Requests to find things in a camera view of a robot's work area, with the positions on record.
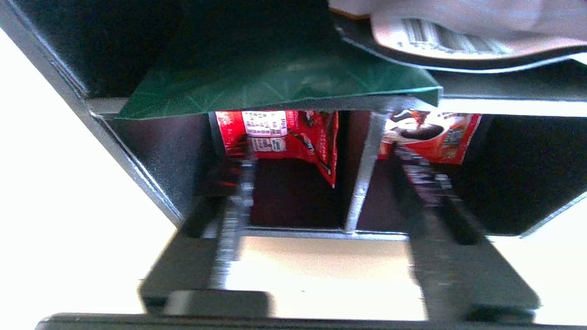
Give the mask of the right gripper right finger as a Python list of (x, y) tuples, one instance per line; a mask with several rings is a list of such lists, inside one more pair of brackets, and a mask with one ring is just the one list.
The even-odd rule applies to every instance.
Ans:
[(402, 146), (392, 174), (428, 319), (534, 321), (537, 293), (486, 238), (450, 179)]

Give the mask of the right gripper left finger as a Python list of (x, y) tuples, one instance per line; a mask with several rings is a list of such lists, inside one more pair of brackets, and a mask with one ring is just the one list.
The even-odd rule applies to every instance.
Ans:
[(196, 213), (170, 240), (140, 286), (148, 314), (158, 317), (268, 317), (262, 291), (227, 287), (253, 205), (256, 158), (240, 137), (222, 160)]

